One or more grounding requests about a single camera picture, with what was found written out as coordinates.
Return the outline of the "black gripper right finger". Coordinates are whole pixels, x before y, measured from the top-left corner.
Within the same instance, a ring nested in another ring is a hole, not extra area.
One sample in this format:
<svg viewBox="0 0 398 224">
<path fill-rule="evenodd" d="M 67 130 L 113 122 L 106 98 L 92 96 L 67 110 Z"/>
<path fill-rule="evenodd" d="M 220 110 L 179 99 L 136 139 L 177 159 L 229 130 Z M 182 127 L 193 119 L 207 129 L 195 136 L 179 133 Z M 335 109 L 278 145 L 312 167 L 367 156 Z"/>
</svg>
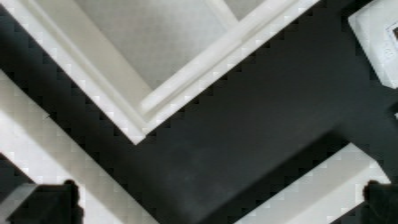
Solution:
<svg viewBox="0 0 398 224">
<path fill-rule="evenodd" d="M 381 184 L 371 180 L 362 196 L 362 224 L 398 224 L 398 184 Z"/>
</svg>

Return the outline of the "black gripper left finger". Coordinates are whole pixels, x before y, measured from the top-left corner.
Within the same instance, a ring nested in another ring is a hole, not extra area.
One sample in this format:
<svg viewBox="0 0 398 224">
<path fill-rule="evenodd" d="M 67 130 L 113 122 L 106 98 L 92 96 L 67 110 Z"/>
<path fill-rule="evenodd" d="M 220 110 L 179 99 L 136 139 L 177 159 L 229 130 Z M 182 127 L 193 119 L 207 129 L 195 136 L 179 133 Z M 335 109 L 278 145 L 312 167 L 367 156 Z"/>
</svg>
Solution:
<svg viewBox="0 0 398 224">
<path fill-rule="evenodd" d="M 0 197 L 0 224 L 83 224 L 79 191 L 62 184 L 23 183 Z"/>
</svg>

